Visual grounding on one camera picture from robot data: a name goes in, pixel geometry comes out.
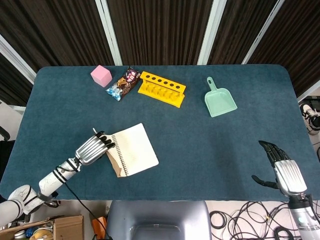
dustpan handle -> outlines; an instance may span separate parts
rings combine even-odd
[[[214,82],[214,80],[212,79],[212,77],[208,76],[207,79],[206,79],[206,81],[208,82],[209,87],[210,87],[210,89],[211,89],[212,92],[217,91],[217,87],[216,87],[215,82]]]

brown curtain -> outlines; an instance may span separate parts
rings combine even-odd
[[[108,0],[123,64],[197,64],[212,2]]]
[[[228,0],[208,64],[241,64],[277,0]]]
[[[25,107],[32,84],[0,54],[0,99],[9,105]]]
[[[286,0],[248,63],[284,66],[297,96],[320,80],[320,1]]]
[[[0,33],[37,72],[113,65],[94,0],[1,0]]]

black cable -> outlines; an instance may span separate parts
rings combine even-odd
[[[286,234],[288,234],[288,237],[289,237],[289,240],[294,240],[294,236],[293,234],[288,230],[286,229],[285,227],[283,226],[277,226],[274,231],[273,231],[273,236],[274,236],[274,239],[275,240],[280,240],[280,236],[279,236],[279,233],[280,232],[286,232]]]
[[[75,194],[74,191],[71,190],[71,188],[68,186],[68,184],[65,182],[64,185],[69,189],[69,191],[73,194],[73,196],[79,201],[79,203],[101,224],[101,226],[104,228],[104,232],[105,232],[105,235],[107,237],[106,240],[113,240],[112,237],[110,237],[107,233],[107,226],[105,227],[103,225],[103,223],[92,213],[92,211],[90,211],[89,208],[87,208],[87,206],[80,200],[80,198]]]
[[[66,172],[70,172],[70,173],[72,173],[72,172],[75,172],[75,170],[73,170],[73,169],[66,169],[66,168],[63,168],[62,166],[57,166],[56,167],[57,169],[61,169],[61,170],[64,170],[64,171],[66,171]]]
[[[316,213],[317,216],[320,218],[320,214],[318,213],[318,207],[320,208],[320,205],[318,204],[318,201],[319,201],[319,200],[314,201],[313,204],[316,205],[316,207],[315,207],[315,213]]]
[[[250,211],[250,207],[253,205],[260,205],[263,210],[265,211],[266,218],[256,212]],[[211,221],[211,226],[215,230],[221,230],[223,229],[221,236],[223,237],[225,230],[228,231],[229,235],[231,236],[229,239],[230,240],[267,240],[267,239],[274,239],[274,237],[267,237],[269,234],[269,231],[273,229],[271,228],[271,223],[275,222],[278,227],[281,227],[280,229],[285,229],[287,231],[297,231],[297,229],[289,229],[286,227],[283,227],[281,224],[279,224],[276,220],[275,217],[276,215],[281,212],[283,209],[288,209],[288,207],[283,207],[286,206],[288,203],[287,202],[282,202],[280,205],[277,207],[274,207],[271,211],[268,211],[267,208],[264,206],[262,202],[256,202],[256,201],[247,201],[245,204],[242,205],[242,207],[239,210],[236,210],[234,213],[231,215],[223,212],[223,211],[212,211],[210,212],[210,221]],[[248,219],[245,219],[242,214],[246,213],[249,218],[254,221],[255,223],[259,223],[263,225],[263,232],[261,234],[258,234],[257,231],[255,230],[254,226],[248,221]],[[222,217],[222,224],[221,225],[215,225],[212,220],[213,215],[219,215]],[[253,215],[258,215],[262,220],[257,220],[253,217]],[[241,230],[239,226],[239,221],[245,222],[248,224],[253,232],[244,232]],[[215,238],[222,240],[221,238],[217,237],[213,232],[211,233]],[[300,236],[292,236],[293,238],[290,238],[290,236],[279,236],[280,238],[284,239],[298,239],[301,238]]]
[[[320,162],[319,150],[320,150],[320,147],[318,147],[318,149],[316,150],[316,156],[318,157],[318,160]]]
[[[315,219],[317,220],[317,222],[320,224],[320,219],[319,219],[318,214],[316,213],[316,211],[315,211],[315,209],[314,209],[314,203],[312,202],[312,196],[311,196],[311,194],[307,194],[307,195],[305,196],[305,198],[308,199],[309,204],[310,204],[310,208],[311,208],[311,210],[312,210],[312,212],[313,212],[313,214],[314,214],[314,217],[315,217]]]
[[[213,222],[211,221],[211,227],[213,227],[214,229],[223,229],[226,225],[227,225],[227,215],[224,212],[221,211],[212,211],[209,214],[210,219],[212,218],[213,215],[218,214],[221,216],[221,218],[223,219],[223,222],[220,226],[216,226],[213,224]]]

yellow test tube rack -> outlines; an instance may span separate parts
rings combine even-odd
[[[185,98],[185,85],[146,71],[141,73],[140,78],[143,82],[138,93],[180,108]]]

gray chair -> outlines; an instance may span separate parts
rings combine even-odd
[[[212,240],[204,201],[113,201],[107,232],[113,240]]]

